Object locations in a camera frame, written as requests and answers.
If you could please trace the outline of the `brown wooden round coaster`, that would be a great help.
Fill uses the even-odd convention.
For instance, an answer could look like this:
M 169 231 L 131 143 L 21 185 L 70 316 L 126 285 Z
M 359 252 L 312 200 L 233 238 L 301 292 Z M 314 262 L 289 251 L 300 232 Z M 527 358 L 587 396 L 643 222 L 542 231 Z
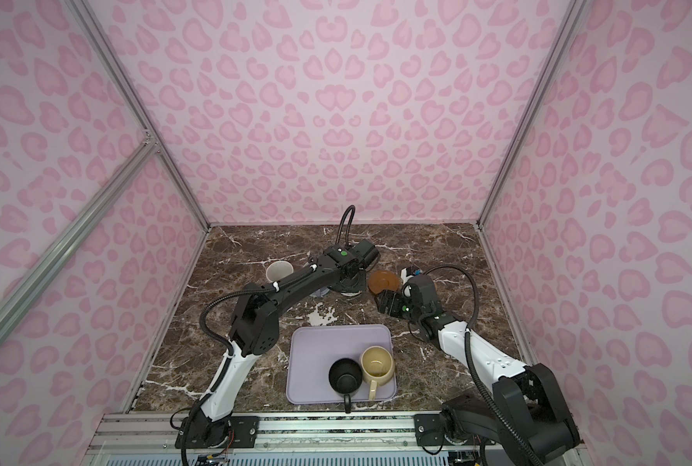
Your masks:
M 402 279 L 397 274 L 385 270 L 373 271 L 367 278 L 367 288 L 374 296 L 388 290 L 398 292 L 402 287 Z

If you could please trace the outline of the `beige yellow mug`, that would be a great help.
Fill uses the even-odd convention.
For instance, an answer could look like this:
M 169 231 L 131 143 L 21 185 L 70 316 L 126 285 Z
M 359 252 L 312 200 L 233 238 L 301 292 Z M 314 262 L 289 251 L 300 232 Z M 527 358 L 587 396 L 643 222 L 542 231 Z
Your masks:
M 395 376 L 394 357 L 386 348 L 372 346 L 361 354 L 359 363 L 363 373 L 363 381 L 369 388 L 369 401 L 375 401 L 377 390 L 388 384 Z

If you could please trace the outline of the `white mug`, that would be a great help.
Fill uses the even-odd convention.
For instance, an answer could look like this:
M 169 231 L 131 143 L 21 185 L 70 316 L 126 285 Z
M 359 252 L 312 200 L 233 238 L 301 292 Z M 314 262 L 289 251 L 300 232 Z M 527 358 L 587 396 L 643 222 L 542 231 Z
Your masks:
M 270 283 L 279 282 L 295 271 L 293 264 L 286 260 L 277 260 L 266 267 L 266 280 Z

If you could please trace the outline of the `black mug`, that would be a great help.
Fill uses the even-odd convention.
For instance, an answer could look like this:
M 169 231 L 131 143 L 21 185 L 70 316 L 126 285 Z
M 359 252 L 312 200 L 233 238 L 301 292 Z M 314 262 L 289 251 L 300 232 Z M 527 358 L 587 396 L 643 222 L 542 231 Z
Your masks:
M 330 387 L 343 398 L 344 412 L 352 413 L 352 395 L 363 383 L 362 367 L 351 358 L 338 359 L 329 370 Z

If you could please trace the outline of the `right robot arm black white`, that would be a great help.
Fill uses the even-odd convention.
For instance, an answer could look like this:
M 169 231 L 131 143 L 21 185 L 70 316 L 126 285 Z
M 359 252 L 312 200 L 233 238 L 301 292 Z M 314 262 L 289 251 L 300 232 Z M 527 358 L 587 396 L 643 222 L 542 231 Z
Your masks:
M 431 277 L 413 276 L 375 301 L 380 313 L 416 326 L 420 340 L 468 368 L 479 392 L 443 403 L 436 415 L 415 416 L 420 447 L 497 444 L 515 465 L 544 465 L 581 443 L 553 372 L 507 355 L 446 311 Z

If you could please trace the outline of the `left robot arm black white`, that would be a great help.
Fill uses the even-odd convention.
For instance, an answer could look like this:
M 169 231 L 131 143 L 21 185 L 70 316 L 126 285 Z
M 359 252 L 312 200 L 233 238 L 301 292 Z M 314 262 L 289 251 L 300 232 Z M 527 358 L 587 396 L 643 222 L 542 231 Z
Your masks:
M 179 450 L 215 448 L 231 439 L 231 415 L 237 394 L 257 360 L 279 339 L 279 320 L 299 301 L 320 289 L 367 289 L 367 269 L 379 258 L 368 240 L 355 246 L 330 246 L 282 280 L 264 285 L 249 283 L 207 305 L 200 315 L 200 329 L 226 350 L 215 376 L 179 427 Z M 207 324 L 212 310 L 235 299 L 231 330 L 227 337 Z

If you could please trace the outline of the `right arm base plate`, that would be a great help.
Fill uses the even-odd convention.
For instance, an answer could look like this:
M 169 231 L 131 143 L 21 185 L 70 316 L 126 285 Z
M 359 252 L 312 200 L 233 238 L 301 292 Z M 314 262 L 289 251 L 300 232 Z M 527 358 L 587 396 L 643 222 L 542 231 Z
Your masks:
M 487 415 L 441 411 L 413 416 L 417 445 L 424 448 L 479 446 L 482 440 L 499 442 L 497 422 Z

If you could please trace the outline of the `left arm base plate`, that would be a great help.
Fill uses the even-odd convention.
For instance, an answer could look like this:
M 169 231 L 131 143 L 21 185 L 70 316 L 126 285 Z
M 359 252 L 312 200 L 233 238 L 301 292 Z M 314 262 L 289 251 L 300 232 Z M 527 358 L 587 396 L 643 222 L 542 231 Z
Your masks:
M 222 417 L 217 421 L 199 412 L 191 421 L 183 421 L 175 448 L 187 450 L 238 448 L 252 449 L 258 436 L 260 419 L 255 416 Z

